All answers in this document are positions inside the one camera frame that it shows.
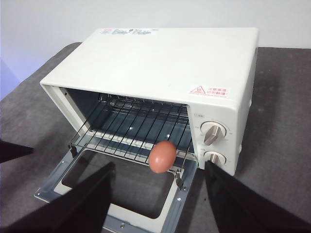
oven rack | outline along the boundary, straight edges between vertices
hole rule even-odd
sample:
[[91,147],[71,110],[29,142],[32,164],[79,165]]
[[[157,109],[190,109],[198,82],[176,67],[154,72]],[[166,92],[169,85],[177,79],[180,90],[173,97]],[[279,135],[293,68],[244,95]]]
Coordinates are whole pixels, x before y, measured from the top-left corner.
[[70,148],[73,156],[79,147],[147,165],[162,140],[176,145],[180,172],[187,155],[194,155],[186,105],[100,94]]

toaster oven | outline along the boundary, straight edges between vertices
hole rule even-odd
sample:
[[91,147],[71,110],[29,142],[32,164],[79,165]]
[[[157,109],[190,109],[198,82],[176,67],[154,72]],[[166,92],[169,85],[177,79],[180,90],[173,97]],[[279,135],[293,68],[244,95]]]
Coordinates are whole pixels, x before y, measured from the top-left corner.
[[[97,29],[40,82],[76,130],[35,197],[49,202],[116,164],[104,228],[174,232],[197,168],[234,175],[251,105],[255,28]],[[177,157],[148,167],[162,140]]]

egg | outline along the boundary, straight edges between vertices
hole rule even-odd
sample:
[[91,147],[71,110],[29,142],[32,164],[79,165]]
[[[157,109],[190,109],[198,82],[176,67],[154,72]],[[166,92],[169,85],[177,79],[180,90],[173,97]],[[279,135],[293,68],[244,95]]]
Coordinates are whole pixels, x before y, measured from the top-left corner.
[[176,147],[167,140],[158,142],[149,153],[149,167],[155,173],[166,172],[174,163]]

temperature knob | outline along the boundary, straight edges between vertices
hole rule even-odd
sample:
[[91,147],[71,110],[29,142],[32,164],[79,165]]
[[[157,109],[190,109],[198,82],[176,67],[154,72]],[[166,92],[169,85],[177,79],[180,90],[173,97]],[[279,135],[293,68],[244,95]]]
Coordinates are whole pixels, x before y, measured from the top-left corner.
[[216,140],[225,137],[225,127],[213,121],[204,122],[201,125],[201,132],[205,133],[204,144],[210,146]]

gray mat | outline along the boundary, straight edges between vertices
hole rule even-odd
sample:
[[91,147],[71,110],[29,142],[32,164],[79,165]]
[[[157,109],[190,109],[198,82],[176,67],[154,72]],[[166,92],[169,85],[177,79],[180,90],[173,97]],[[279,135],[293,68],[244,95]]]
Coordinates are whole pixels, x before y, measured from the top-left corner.
[[[63,48],[1,101],[3,140],[35,152],[1,164],[1,224],[44,203],[33,193],[67,152],[74,134],[39,81],[79,43]],[[236,177],[311,223],[311,50],[260,48],[253,104]],[[204,171],[198,170],[177,232],[217,232]]]

